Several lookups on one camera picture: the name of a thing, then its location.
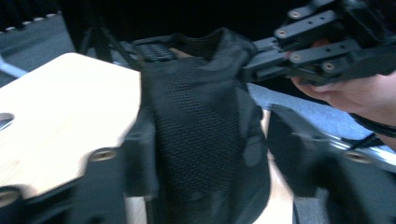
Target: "tripod leg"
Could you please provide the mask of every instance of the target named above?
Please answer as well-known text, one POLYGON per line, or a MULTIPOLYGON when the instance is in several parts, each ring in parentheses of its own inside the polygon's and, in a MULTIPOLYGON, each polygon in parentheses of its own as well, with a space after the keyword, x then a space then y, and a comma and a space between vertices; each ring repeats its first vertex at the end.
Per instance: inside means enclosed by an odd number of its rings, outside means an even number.
POLYGON ((96 58, 113 63, 113 58, 111 57, 110 47, 106 41, 106 36, 100 31, 100 29, 93 29, 93 47, 96 52, 96 58))
POLYGON ((88 48, 90 47, 91 43, 92 43, 92 28, 90 28, 86 32, 84 38, 82 39, 81 45, 79 46, 78 49, 78 53, 84 55, 87 54, 88 48))
POLYGON ((131 55, 124 49, 124 47, 117 41, 117 39, 110 33, 110 31, 102 25, 101 30, 103 35, 107 38, 108 42, 118 51, 121 57, 131 66, 133 69, 138 69, 137 62, 131 57, 131 55))

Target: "black bag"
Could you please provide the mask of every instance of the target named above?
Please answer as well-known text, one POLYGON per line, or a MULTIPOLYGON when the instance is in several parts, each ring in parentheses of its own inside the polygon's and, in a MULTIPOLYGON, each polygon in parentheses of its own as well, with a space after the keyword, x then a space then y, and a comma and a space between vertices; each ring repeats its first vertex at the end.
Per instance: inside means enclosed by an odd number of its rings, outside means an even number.
POLYGON ((161 223, 252 223, 270 191, 262 110, 237 75, 255 54, 220 29, 133 43, 141 63, 141 110, 155 127, 161 223))

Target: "gray floor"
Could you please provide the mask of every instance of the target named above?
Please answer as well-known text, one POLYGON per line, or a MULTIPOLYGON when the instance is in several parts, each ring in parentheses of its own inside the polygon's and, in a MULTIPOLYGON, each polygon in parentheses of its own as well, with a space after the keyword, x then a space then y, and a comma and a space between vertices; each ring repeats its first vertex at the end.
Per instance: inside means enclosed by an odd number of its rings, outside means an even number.
MULTIPOLYGON (((33 22, 24 30, 12 30, 0 34, 1 55, 8 63, 26 71, 32 71, 62 54, 73 51, 74 48, 61 15, 33 22)), ((0 73, 0 87, 7 85, 13 79, 0 73)), ((261 107, 267 108, 270 104, 288 106, 325 133, 358 139, 369 133, 356 124, 347 113, 330 106, 269 91, 257 85, 249 84, 248 87, 251 95, 261 107)), ((301 223, 327 223, 318 206, 318 201, 301 200, 298 204, 300 217, 304 221, 301 223)))

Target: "human hand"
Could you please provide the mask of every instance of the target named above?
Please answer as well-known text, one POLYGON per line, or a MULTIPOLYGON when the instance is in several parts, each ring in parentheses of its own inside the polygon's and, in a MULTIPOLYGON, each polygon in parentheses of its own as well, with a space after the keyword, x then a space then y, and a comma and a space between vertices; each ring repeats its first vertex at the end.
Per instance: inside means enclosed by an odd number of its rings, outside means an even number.
MULTIPOLYGON (((389 76, 376 75, 318 87, 300 85, 301 77, 293 77, 291 81, 308 96, 326 101, 338 109, 396 126, 396 71, 389 76)), ((396 139, 384 135, 379 137, 396 151, 396 139)))

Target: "screw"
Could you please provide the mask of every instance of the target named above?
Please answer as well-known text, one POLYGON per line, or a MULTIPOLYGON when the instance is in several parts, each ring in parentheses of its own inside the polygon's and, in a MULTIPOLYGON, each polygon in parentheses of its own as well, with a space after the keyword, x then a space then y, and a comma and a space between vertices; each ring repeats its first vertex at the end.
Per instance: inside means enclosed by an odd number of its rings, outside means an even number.
POLYGON ((332 71, 332 70, 334 70, 335 66, 332 63, 325 63, 325 64, 323 64, 323 68, 328 71, 332 71))
POLYGON ((99 151, 91 156, 91 161, 107 161, 116 157, 117 153, 112 150, 99 151))
POLYGON ((293 19, 299 19, 301 17, 301 13, 298 11, 292 11, 289 13, 289 16, 293 19))
POLYGON ((300 61, 301 60, 301 55, 300 54, 293 54, 291 56, 291 59, 294 61, 300 61))
POLYGON ((279 35, 280 37, 286 36, 287 32, 284 30, 278 30, 276 31, 276 34, 279 35))

